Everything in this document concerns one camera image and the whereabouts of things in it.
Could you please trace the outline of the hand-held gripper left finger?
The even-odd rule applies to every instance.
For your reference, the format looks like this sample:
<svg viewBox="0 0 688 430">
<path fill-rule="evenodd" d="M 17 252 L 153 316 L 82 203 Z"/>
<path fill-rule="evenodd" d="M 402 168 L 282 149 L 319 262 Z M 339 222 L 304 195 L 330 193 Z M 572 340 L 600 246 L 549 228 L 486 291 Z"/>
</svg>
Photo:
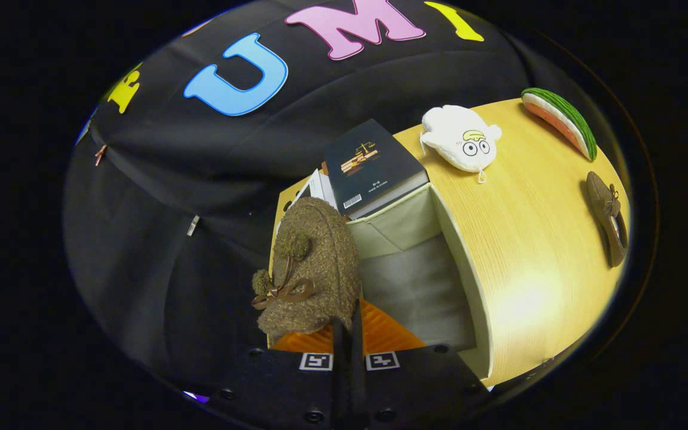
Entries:
<svg viewBox="0 0 688 430">
<path fill-rule="evenodd" d="M 241 429 L 333 429 L 346 413 L 349 336 L 333 323 L 333 353 L 254 348 L 218 382 L 212 409 Z"/>
</svg>

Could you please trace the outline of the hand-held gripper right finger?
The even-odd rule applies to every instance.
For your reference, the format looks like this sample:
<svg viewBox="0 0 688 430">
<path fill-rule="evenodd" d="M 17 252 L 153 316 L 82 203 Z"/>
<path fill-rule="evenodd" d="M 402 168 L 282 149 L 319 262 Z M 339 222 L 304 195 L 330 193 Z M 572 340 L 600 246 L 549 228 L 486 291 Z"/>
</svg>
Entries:
<svg viewBox="0 0 688 430">
<path fill-rule="evenodd" d="M 360 305 L 352 334 L 355 429 L 461 429 L 489 408 L 489 390 L 448 345 L 364 354 Z"/>
</svg>

